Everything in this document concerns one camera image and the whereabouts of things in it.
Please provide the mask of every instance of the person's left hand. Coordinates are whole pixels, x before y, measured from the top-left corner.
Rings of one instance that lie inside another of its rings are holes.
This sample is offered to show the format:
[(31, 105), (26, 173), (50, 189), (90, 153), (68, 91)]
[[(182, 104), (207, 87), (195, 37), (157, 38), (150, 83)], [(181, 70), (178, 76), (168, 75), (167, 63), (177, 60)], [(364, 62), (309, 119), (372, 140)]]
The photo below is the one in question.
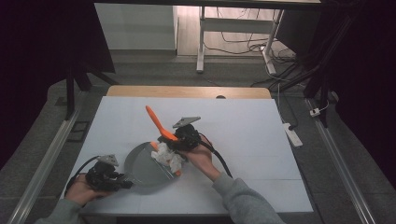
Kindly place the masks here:
[(79, 175), (64, 197), (67, 200), (73, 201), (83, 206), (84, 204), (96, 198), (106, 197), (111, 193), (112, 192), (108, 191), (93, 190), (87, 183), (85, 175)]

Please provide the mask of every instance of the person's right hand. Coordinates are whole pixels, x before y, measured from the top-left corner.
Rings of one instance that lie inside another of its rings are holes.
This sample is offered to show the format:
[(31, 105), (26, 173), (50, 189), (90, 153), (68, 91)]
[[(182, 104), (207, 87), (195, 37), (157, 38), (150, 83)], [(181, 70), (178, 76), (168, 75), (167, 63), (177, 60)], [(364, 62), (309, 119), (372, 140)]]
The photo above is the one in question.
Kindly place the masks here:
[[(205, 137), (201, 136), (201, 140), (211, 145)], [(185, 155), (195, 167), (212, 181), (215, 181), (220, 176), (220, 171), (212, 163), (212, 153), (207, 147), (200, 144), (191, 151), (179, 152)]]

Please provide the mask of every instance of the gray plate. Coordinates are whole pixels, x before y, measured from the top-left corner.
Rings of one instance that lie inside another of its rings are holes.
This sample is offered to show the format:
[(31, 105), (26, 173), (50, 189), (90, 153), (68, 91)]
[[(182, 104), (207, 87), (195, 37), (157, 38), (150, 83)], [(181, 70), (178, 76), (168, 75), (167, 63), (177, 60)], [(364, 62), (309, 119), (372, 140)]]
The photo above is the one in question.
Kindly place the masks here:
[(126, 157), (125, 174), (137, 186), (155, 187), (176, 177), (169, 166), (164, 166), (151, 158), (153, 150), (149, 142), (143, 143)]

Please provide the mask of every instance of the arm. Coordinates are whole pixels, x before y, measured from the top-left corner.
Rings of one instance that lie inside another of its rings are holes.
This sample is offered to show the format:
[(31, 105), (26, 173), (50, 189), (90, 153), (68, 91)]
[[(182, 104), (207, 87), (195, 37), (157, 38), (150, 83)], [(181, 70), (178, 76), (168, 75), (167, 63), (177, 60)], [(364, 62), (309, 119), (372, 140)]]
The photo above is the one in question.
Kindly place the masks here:
[(56, 204), (49, 217), (40, 218), (35, 224), (78, 224), (78, 212), (84, 204), (109, 194), (110, 192), (94, 191), (88, 185), (85, 175), (79, 175), (64, 199)]
[(242, 179), (233, 180), (212, 163), (212, 153), (200, 145), (184, 154), (191, 163), (213, 181), (213, 188), (221, 195), (224, 207), (234, 223), (284, 223), (274, 208), (258, 192), (249, 188)]

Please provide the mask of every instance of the wooden table edge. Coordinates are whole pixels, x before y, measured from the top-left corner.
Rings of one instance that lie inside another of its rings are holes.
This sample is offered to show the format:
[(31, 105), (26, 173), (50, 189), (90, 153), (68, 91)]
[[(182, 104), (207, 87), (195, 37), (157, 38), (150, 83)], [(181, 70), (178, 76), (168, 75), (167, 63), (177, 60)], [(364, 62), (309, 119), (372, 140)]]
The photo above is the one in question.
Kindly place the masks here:
[(186, 87), (186, 86), (111, 86), (106, 96), (166, 97), (166, 98), (216, 98), (271, 99), (265, 88), (246, 87)]

